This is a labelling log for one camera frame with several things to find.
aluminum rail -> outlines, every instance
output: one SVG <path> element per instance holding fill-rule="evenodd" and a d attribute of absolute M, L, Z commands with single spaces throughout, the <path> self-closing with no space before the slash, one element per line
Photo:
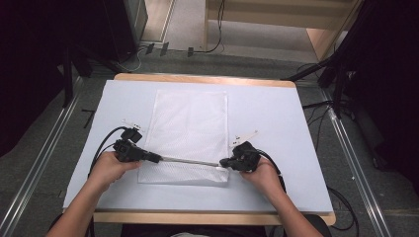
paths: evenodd
<path fill-rule="evenodd" d="M 323 100 L 333 100 L 330 94 L 324 89 L 321 90 Z M 371 186 L 364 174 L 358 157 L 354 151 L 354 148 L 349 140 L 348 134 L 346 133 L 343 123 L 336 117 L 333 110 L 329 110 L 329 117 L 332 120 L 332 124 L 335 128 L 336 134 L 338 135 L 339 141 L 342 145 L 345 157 L 348 161 L 348 165 L 351 168 L 352 174 L 355 178 L 358 190 L 361 198 L 366 206 L 367 213 L 370 216 L 373 227 L 376 231 L 377 236 L 389 237 L 392 236 L 389 228 L 385 222 L 384 215 L 382 214 L 381 208 L 377 202 L 377 199 L 371 189 Z"/>
<path fill-rule="evenodd" d="M 25 181 L 22 183 L 20 189 L 13 198 L 10 204 L 5 218 L 2 220 L 0 225 L 0 236 L 8 237 L 12 236 L 19 219 L 22 216 L 34 190 L 37 186 L 38 181 L 41 178 L 43 170 L 45 169 L 49 157 L 52 154 L 53 149 L 57 141 L 59 140 L 61 133 L 64 131 L 68 120 L 73 113 L 74 107 L 77 104 L 81 88 L 83 87 L 83 79 L 78 77 L 74 83 L 74 97 L 71 100 L 67 108 L 61 110 L 58 119 L 55 122 L 51 132 L 49 133 L 43 147 L 38 154 L 37 159 L 34 162 L 30 172 L 28 173 Z"/>

black stand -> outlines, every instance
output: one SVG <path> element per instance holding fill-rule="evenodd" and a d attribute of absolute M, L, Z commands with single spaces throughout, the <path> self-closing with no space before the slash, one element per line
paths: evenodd
<path fill-rule="evenodd" d="M 371 16 L 371 12 L 375 8 L 376 4 L 376 0 L 366 0 L 364 2 L 358 18 L 352 26 L 351 30 L 348 32 L 342 43 L 330 57 L 311 67 L 308 67 L 307 69 L 297 73 L 294 76 L 291 76 L 290 78 L 283 79 L 286 81 L 295 82 L 304 76 L 307 76 L 325 67 L 317 82 L 321 88 L 327 88 L 333 82 L 333 79 L 336 78 L 332 108 L 337 118 L 340 118 L 341 97 L 344 84 L 348 79 L 348 71 L 351 69 L 352 62 L 362 52 L 362 47 L 360 44 L 362 44 L 362 34 L 365 30 L 364 22 L 366 22 L 367 18 Z"/>
<path fill-rule="evenodd" d="M 90 77 L 92 74 L 92 67 L 90 66 L 89 62 L 86 60 L 85 56 L 88 56 L 102 65 L 108 67 L 115 73 L 121 73 L 122 71 L 110 61 L 102 58 L 95 52 L 84 48 L 80 45 L 75 43 L 71 43 L 67 41 L 64 44 L 63 50 L 63 70 L 64 70 L 64 92 L 65 92 L 65 99 L 64 104 L 62 105 L 64 108 L 68 106 L 71 99 L 73 98 L 73 76 L 71 70 L 71 62 L 74 64 L 74 67 L 80 74 L 80 76 L 87 76 Z"/>

gray floor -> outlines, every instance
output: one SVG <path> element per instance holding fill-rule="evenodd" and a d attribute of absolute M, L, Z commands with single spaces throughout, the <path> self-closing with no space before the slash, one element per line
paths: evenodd
<path fill-rule="evenodd" d="M 187 57 L 184 52 L 169 52 L 160 57 L 158 49 L 149 55 L 141 55 L 142 65 L 137 73 L 180 73 L 197 75 L 226 75 L 279 79 L 293 75 L 302 65 L 300 62 L 257 59 L 227 55 L 197 54 Z M 61 212 L 63 197 L 78 157 L 84 146 L 89 128 L 83 128 L 89 114 L 82 109 L 95 110 L 107 79 L 113 78 L 108 69 L 95 65 L 91 78 L 84 79 L 81 97 L 67 127 L 63 131 L 49 160 L 37 188 L 23 213 L 13 236 L 43 236 Z M 320 102 L 320 91 L 309 76 L 297 84 L 303 105 Z M 34 122 L 19 144 L 0 158 L 0 216 L 4 216 L 14 194 L 24 181 L 36 159 L 52 125 L 61 109 L 63 95 L 55 98 L 43 114 Z M 324 109 L 316 112 L 317 116 Z M 373 187 L 387 224 L 394 236 L 419 236 L 416 225 L 419 221 L 419 198 L 409 182 L 395 172 L 381 172 L 374 168 L 372 158 L 355 122 L 343 117 L 347 132 L 353 142 L 367 178 Z M 310 128 L 313 142 L 316 141 L 318 122 Z M 344 153 L 329 118 L 325 118 L 320 129 L 318 159 L 326 184 L 341 192 L 357 213 L 360 222 L 360 236 L 375 236 L 369 215 L 352 179 Z M 346 226 L 351 217 L 343 204 L 335 197 L 332 203 L 337 215 L 337 226 Z M 97 224 L 98 236 L 118 236 L 118 224 Z M 355 236 L 355 229 L 338 232 L 334 236 Z"/>

person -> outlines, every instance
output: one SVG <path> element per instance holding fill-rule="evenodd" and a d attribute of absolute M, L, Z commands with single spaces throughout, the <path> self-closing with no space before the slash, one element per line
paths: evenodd
<path fill-rule="evenodd" d="M 140 166 L 140 162 L 120 162 L 115 152 L 102 153 L 80 192 L 46 236 L 84 236 L 101 194 L 126 171 Z M 262 158 L 256 171 L 240 174 L 269 200 L 288 236 L 322 236 L 285 193 L 270 161 Z"/>

wrist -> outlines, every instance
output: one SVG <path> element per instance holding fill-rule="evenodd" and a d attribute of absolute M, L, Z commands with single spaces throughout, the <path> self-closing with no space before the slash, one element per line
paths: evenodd
<path fill-rule="evenodd" d="M 109 185 L 103 184 L 101 182 L 96 182 L 93 179 L 88 179 L 86 183 L 84 184 L 84 187 L 86 190 L 89 191 L 92 195 L 101 195 L 108 189 Z"/>
<path fill-rule="evenodd" d="M 270 202 L 277 201 L 286 195 L 282 187 L 272 187 L 265 191 L 265 196 Z"/>

